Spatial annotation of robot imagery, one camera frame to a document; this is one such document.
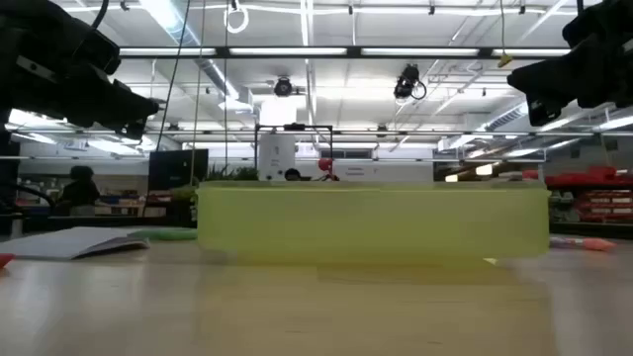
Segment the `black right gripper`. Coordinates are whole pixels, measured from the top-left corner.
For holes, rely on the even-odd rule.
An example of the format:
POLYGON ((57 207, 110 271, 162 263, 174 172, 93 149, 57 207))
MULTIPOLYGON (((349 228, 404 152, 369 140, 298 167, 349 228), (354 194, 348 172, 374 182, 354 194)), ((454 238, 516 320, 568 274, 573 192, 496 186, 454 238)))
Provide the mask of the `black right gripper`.
POLYGON ((560 57, 512 70, 507 83, 525 94, 533 127, 558 119, 573 101, 584 109, 633 105, 633 38, 586 39, 560 57))

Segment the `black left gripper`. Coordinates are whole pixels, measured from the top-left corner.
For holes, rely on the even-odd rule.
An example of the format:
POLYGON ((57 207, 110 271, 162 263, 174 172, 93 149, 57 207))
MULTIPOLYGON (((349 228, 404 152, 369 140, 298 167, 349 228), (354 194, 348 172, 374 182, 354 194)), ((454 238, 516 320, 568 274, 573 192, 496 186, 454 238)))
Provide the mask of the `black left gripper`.
POLYGON ((66 119, 90 128, 99 124, 139 139, 159 104, 128 85, 109 80, 91 65, 59 74, 22 55, 0 55, 0 109, 21 110, 66 119))

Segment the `green-handled scissors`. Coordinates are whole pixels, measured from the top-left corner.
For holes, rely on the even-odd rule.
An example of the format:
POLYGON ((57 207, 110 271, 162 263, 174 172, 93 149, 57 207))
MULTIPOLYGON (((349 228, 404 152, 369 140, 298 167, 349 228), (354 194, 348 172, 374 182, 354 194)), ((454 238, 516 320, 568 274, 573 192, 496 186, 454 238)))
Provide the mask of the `green-handled scissors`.
POLYGON ((148 228, 132 232, 130 237, 151 241, 192 241, 197 239, 198 233, 194 228, 148 228))

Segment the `yellow translucent pencil case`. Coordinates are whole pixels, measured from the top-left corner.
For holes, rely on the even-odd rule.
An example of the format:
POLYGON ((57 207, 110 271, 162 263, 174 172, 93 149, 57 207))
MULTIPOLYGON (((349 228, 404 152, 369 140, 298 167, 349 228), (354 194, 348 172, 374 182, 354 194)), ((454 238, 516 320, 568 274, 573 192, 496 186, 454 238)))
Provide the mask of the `yellow translucent pencil case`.
POLYGON ((198 241, 231 263, 420 265, 549 245, 540 182, 213 181, 197 195, 198 241))

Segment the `black monitor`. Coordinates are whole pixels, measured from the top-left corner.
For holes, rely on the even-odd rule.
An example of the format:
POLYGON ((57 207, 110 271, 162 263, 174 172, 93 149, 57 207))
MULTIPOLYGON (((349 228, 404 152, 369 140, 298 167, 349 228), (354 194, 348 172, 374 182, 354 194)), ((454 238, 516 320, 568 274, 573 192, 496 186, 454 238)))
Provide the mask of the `black monitor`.
POLYGON ((148 162, 148 190, 166 191, 203 181, 209 171, 209 151, 189 149, 152 152, 148 162))

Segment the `red storage shelf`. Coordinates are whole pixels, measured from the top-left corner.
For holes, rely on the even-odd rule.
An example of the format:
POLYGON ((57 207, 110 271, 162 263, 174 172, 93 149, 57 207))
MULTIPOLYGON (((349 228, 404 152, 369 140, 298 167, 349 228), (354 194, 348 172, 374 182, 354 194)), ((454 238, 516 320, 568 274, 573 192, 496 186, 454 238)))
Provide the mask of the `red storage shelf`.
POLYGON ((545 177, 552 222, 633 222, 633 173, 611 166, 545 177))

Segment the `potted succulent plant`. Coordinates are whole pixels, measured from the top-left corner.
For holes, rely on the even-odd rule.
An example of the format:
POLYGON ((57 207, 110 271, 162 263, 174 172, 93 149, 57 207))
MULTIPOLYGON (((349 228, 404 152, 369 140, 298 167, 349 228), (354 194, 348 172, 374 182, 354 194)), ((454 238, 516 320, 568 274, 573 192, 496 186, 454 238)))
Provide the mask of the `potted succulent plant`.
POLYGON ((191 201, 196 197, 196 191, 203 183, 211 181, 257 181, 258 171, 254 166, 237 167, 213 166, 204 178, 193 178, 193 181, 183 186, 169 190, 173 201, 191 201))

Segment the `white cylindrical column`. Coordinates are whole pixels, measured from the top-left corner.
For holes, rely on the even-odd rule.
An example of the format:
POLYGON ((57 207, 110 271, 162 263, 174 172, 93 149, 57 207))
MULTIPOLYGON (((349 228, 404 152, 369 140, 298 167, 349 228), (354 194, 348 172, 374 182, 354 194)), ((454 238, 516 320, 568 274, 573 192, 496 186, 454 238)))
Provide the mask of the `white cylindrical column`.
POLYGON ((258 141, 257 170, 260 181, 285 181, 295 167, 296 139, 290 134, 265 133, 258 141))

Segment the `white notebook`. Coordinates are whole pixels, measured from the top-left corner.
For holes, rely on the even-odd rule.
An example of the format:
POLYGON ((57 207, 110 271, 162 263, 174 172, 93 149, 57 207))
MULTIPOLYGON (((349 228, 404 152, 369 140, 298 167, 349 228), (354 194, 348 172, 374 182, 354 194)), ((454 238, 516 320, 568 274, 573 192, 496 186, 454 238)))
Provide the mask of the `white notebook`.
POLYGON ((149 248, 137 228, 78 226, 0 242, 0 253, 19 259, 72 260, 121 248, 149 248))

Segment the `long orange pen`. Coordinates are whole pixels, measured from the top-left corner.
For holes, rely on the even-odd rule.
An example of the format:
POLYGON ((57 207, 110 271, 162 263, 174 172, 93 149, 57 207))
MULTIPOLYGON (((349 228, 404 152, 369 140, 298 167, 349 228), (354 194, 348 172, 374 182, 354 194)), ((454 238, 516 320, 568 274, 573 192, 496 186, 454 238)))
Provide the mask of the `long orange pen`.
POLYGON ((602 238, 587 237, 582 241, 582 247, 592 251, 608 252, 615 246, 616 244, 614 242, 602 238))

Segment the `red desk lamp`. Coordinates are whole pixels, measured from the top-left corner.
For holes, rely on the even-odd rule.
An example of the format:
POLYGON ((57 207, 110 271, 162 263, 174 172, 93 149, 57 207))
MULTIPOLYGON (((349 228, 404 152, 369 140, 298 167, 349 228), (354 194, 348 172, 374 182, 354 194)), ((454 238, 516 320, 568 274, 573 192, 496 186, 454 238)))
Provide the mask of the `red desk lamp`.
POLYGON ((333 171, 333 159, 332 158, 321 158, 318 161, 318 168, 323 173, 323 175, 318 178, 318 181, 339 181, 339 178, 334 174, 333 171))

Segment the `black aluminium rig frame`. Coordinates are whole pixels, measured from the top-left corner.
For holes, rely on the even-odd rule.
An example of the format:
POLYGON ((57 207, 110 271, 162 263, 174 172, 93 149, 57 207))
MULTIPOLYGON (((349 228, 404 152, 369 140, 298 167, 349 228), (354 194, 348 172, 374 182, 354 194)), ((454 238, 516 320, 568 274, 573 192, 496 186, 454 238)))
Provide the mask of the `black aluminium rig frame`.
POLYGON ((563 47, 468 47, 468 46, 199 46, 133 47, 120 50, 125 59, 182 58, 422 58, 495 59, 503 54, 524 59, 542 59, 567 54, 563 47))

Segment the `distant black station frame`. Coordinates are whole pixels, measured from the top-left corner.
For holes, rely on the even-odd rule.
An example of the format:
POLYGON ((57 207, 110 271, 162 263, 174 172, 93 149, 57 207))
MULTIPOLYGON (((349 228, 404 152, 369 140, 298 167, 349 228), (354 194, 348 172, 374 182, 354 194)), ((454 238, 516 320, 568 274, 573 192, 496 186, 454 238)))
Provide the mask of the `distant black station frame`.
POLYGON ((293 135, 296 139, 296 154, 297 154, 297 136, 298 135, 307 135, 312 137, 314 135, 320 135, 323 133, 329 134, 328 143, 331 145, 330 152, 333 152, 333 127, 332 126, 314 126, 314 125, 305 125, 305 124, 286 124, 286 125, 260 125, 257 124, 254 128, 254 142, 253 142, 253 153, 254 153, 254 167, 257 169, 257 160, 258 160, 258 141, 262 134, 290 134, 293 135))

